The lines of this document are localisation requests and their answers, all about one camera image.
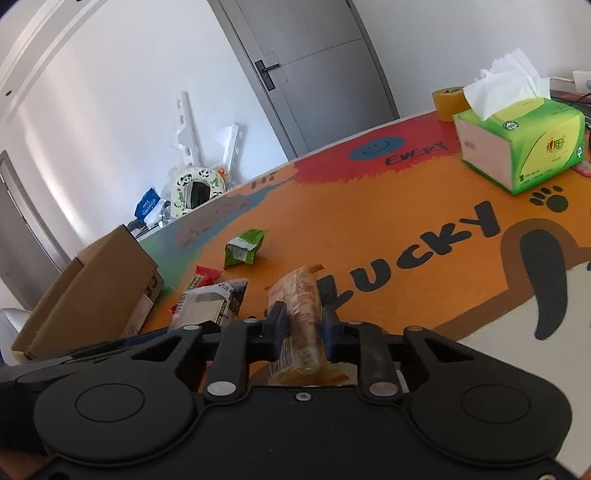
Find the blue package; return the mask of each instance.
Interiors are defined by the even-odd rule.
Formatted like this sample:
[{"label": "blue package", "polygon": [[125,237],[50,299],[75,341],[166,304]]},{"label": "blue package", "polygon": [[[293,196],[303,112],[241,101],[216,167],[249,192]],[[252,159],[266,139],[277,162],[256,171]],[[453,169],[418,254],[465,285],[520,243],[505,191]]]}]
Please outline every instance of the blue package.
[{"label": "blue package", "polygon": [[154,188],[149,189],[144,193],[144,196],[135,208],[135,217],[140,222],[143,222],[159,201],[160,196],[156,193],[156,190],[154,190]]}]

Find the door handle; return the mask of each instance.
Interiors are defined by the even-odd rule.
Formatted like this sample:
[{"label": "door handle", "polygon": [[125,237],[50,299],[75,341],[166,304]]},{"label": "door handle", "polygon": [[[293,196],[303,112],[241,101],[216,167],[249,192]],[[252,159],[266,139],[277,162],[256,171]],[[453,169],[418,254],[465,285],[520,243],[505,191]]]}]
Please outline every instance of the door handle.
[{"label": "door handle", "polygon": [[273,83],[271,75],[269,75],[269,71],[278,69],[279,67],[281,67],[281,65],[275,63],[274,65],[269,65],[268,67],[265,67],[265,63],[262,60],[257,60],[255,62],[255,67],[261,74],[262,81],[265,83],[265,87],[267,87],[267,90],[275,90],[275,88],[277,87],[275,87],[275,83]]}]

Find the blue smiley face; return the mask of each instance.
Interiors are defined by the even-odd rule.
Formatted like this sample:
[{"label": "blue smiley face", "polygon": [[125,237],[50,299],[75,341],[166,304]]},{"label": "blue smiley face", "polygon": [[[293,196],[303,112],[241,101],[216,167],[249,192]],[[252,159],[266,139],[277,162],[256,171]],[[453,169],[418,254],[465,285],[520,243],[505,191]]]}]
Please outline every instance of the blue smiley face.
[{"label": "blue smiley face", "polygon": [[349,154],[351,160],[374,160],[390,155],[404,145],[402,137],[382,137],[361,145]]}]

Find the red painted area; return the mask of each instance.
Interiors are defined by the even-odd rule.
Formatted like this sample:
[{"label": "red painted area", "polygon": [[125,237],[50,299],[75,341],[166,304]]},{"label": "red painted area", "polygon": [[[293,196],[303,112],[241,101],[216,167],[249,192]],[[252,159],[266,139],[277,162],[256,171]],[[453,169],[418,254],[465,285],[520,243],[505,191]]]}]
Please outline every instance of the red painted area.
[{"label": "red painted area", "polygon": [[[396,152],[373,160],[351,160],[351,152],[383,137],[402,137],[405,143]],[[440,122],[435,112],[382,127],[358,138],[330,147],[295,163],[293,179],[299,183],[331,183],[400,171],[431,158],[460,151],[453,123]]]}]

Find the gray door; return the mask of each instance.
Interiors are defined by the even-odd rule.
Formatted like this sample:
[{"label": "gray door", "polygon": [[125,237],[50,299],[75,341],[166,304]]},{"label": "gray door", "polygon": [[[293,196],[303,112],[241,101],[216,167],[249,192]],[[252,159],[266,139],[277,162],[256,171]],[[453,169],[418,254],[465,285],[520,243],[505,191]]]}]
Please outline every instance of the gray door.
[{"label": "gray door", "polygon": [[0,277],[23,308],[32,310],[60,271],[9,194],[3,167],[0,155]]},{"label": "gray door", "polygon": [[297,155],[398,118],[347,0],[220,1]]}]

